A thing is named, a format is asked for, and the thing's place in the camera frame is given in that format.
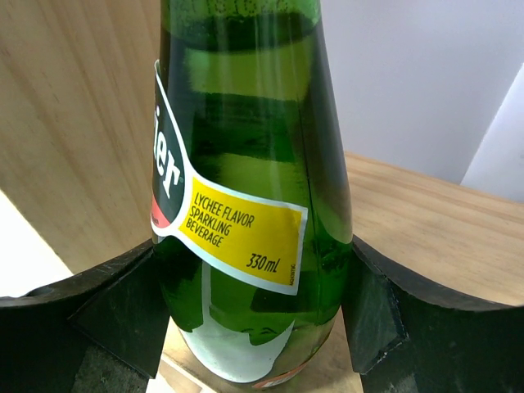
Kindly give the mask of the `wooden shelf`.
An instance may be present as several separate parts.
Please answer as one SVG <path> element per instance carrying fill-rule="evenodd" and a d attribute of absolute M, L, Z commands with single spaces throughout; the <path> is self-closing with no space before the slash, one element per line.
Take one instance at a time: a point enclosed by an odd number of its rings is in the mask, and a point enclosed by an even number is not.
<path fill-rule="evenodd" d="M 74 275 L 148 241 L 159 35 L 153 1 L 1 4 L 1 189 Z M 487 282 L 523 252 L 523 210 L 355 154 L 346 156 L 356 237 L 443 286 L 522 306 Z M 217 391 L 168 323 L 160 360 Z M 343 314 L 325 347 L 281 392 L 366 392 Z"/>

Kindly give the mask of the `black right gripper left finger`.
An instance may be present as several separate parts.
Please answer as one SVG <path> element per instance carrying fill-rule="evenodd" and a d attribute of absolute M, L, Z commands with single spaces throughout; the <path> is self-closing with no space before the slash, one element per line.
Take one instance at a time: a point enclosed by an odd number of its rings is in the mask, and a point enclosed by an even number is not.
<path fill-rule="evenodd" d="M 144 392 L 169 312 L 146 241 L 76 275 L 1 299 L 3 392 Z"/>

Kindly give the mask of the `green glass bottle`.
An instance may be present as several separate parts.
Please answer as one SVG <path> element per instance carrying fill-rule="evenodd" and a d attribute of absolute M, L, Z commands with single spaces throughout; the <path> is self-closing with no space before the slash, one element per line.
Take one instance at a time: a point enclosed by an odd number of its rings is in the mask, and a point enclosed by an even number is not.
<path fill-rule="evenodd" d="M 153 256 L 213 374 L 292 379 L 348 279 L 350 188 L 317 1 L 163 1 L 154 65 Z"/>

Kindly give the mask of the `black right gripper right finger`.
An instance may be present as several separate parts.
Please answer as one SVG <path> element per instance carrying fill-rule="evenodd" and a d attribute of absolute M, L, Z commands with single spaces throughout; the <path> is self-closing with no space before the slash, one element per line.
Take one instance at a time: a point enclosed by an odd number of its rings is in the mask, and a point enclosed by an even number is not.
<path fill-rule="evenodd" d="M 523 308 L 443 286 L 356 237 L 342 302 L 366 392 L 521 392 Z"/>

